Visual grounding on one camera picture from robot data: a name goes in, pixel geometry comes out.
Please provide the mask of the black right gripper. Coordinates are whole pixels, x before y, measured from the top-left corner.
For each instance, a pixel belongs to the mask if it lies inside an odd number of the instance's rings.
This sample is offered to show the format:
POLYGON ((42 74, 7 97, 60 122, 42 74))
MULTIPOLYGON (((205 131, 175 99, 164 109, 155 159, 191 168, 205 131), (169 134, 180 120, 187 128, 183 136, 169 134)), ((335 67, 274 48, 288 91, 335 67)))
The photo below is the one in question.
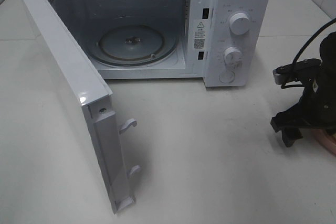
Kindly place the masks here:
POLYGON ((292 147, 302 138, 299 129, 335 129, 335 69, 307 71, 301 83, 304 86, 299 105, 279 112, 271 118, 275 132, 281 131, 285 147, 292 147))

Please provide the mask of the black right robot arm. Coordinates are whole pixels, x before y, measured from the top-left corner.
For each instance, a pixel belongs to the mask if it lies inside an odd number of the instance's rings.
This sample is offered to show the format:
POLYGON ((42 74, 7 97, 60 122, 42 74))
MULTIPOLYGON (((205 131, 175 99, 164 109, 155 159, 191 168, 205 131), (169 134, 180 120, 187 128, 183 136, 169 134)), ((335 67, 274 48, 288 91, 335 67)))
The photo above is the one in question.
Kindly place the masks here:
POLYGON ((306 59, 273 70, 278 85, 300 82, 299 101, 271 119, 275 132, 281 132, 286 147, 302 138, 301 129, 335 133, 335 32, 320 44, 320 58, 306 59))

